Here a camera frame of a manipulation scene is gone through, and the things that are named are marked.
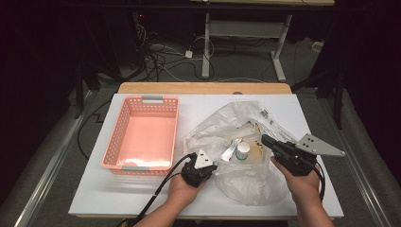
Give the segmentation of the white smiley plastic bag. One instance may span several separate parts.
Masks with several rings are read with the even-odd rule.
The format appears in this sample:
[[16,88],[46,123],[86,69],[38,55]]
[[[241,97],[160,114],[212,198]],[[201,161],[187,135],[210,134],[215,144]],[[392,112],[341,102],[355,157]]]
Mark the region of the white smiley plastic bag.
[[[203,150],[218,162],[214,180],[226,197],[251,206],[274,204],[287,196],[288,188],[280,171],[270,163],[272,151],[261,143],[263,134],[282,142],[297,141],[261,102],[231,102],[185,136],[183,152]],[[251,147],[247,159],[238,160],[234,152],[229,162],[221,160],[221,154],[237,138]]]

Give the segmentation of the white board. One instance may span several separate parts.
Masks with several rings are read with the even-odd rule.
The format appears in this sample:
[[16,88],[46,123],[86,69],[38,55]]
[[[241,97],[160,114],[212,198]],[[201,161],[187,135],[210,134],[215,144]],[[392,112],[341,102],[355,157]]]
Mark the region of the white board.
[[[71,215],[90,218],[121,218],[139,214],[163,179],[160,176],[115,175],[101,165],[113,126],[123,103],[113,97],[110,109],[69,209]],[[309,132],[295,95],[180,95],[175,158],[183,155],[182,139],[222,106],[239,100],[258,100],[277,122],[296,138]],[[267,206],[247,206],[227,198],[210,180],[181,218],[200,219],[292,219],[296,217],[291,196]]]

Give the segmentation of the person's left hand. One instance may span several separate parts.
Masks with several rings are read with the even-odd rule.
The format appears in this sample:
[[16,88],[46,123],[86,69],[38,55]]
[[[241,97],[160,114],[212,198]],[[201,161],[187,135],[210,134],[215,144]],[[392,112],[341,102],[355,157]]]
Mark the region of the person's left hand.
[[187,184],[182,175],[175,175],[170,180],[167,203],[177,208],[185,208],[197,198],[204,186],[205,183],[202,183],[194,187]]

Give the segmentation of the pink perforated plastic basket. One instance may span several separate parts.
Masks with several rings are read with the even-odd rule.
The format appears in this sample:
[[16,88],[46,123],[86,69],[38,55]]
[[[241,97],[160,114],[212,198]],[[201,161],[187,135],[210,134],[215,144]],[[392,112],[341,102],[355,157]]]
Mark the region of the pink perforated plastic basket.
[[165,176],[173,166],[179,106],[176,96],[124,97],[102,166],[120,175]]

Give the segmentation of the metal floor rail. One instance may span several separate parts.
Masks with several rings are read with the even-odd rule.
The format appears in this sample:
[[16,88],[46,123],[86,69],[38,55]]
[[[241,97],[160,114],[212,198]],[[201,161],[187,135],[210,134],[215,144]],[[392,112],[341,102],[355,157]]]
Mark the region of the metal floor rail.
[[44,173],[33,190],[29,200],[26,203],[21,215],[16,220],[14,227],[31,227],[39,210],[41,209],[44,200],[50,191],[53,182],[56,180],[61,166],[68,154],[68,150],[73,138],[78,133],[78,129],[83,124],[85,115],[89,112],[97,95],[97,91],[88,91],[83,99],[83,108],[74,119],[72,126],[67,134],[61,140],[61,144],[56,149],[53,157],[50,159]]
[[335,131],[338,139],[340,140],[341,146],[344,149],[346,156],[345,160],[353,176],[353,179],[356,182],[356,185],[359,190],[359,194],[364,200],[365,205],[369,209],[369,212],[375,222],[376,227],[392,227],[379,199],[372,187],[372,184],[369,182],[367,175],[364,173],[360,163],[358,162],[357,157],[355,156],[351,145],[349,144],[346,136],[342,132],[342,130],[338,127],[337,123],[334,120],[334,114],[329,106],[329,103],[326,100],[320,101],[322,108],[324,109],[325,115],[328,118],[328,122],[331,127]]

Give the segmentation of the white metal desk frame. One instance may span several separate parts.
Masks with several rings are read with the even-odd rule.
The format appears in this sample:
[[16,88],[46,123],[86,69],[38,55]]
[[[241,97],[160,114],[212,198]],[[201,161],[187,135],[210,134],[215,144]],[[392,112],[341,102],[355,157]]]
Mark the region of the white metal desk frame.
[[[191,0],[192,2],[202,3],[205,7],[221,7],[239,5],[245,7],[333,7],[335,0]],[[292,19],[292,14],[286,14],[285,18],[279,22],[256,22],[254,19],[217,19],[214,13],[206,12],[204,20],[204,39],[202,54],[201,77],[211,78],[212,63],[211,58],[216,50],[212,37],[225,38],[262,38],[277,39],[277,46],[270,52],[270,61],[275,75],[280,82],[285,82],[286,76],[283,71],[280,54],[282,52],[285,39],[288,34]]]

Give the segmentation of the white-capped small medicine bottle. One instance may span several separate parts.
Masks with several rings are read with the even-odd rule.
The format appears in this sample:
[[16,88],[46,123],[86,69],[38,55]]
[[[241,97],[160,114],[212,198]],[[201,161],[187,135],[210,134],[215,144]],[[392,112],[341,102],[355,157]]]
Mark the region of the white-capped small medicine bottle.
[[250,150],[251,150],[251,147],[250,147],[250,145],[248,143],[241,142],[236,147],[235,157],[238,160],[246,160]]

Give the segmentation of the person's right hand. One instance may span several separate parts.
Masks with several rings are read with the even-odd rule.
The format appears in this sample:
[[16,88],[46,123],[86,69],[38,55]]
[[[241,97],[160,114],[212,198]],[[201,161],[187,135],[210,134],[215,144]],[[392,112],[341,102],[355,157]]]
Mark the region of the person's right hand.
[[322,204],[319,193],[320,179],[315,172],[310,172],[307,176],[294,176],[274,157],[270,160],[284,174],[288,189],[297,206],[312,208]]

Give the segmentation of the black metal stand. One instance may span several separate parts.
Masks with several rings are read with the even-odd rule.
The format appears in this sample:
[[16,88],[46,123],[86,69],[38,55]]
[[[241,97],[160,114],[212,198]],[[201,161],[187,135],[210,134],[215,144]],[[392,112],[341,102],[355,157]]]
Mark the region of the black metal stand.
[[76,90],[76,113],[75,118],[78,119],[83,110],[83,79],[81,75],[81,65],[78,63],[75,69],[75,90]]
[[332,117],[339,130],[341,125],[342,95],[344,76],[338,67],[323,69],[321,72],[312,73],[308,79],[295,83],[290,87],[292,92],[304,87],[313,87],[317,98],[333,98]]

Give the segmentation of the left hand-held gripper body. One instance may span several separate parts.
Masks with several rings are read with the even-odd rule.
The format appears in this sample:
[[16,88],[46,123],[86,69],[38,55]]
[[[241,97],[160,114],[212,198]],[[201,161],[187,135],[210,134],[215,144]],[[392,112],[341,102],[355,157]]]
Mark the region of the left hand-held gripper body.
[[198,187],[211,178],[215,171],[212,171],[212,164],[213,161],[203,150],[191,153],[190,161],[184,164],[181,175],[187,184]]

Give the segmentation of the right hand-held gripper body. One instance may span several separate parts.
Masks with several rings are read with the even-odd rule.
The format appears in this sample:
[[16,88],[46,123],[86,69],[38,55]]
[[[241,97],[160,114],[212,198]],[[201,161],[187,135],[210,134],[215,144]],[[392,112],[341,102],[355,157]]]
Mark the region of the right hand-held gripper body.
[[280,141],[271,151],[275,159],[294,176],[307,176],[317,164],[318,155],[345,156],[343,150],[308,133],[299,142]]

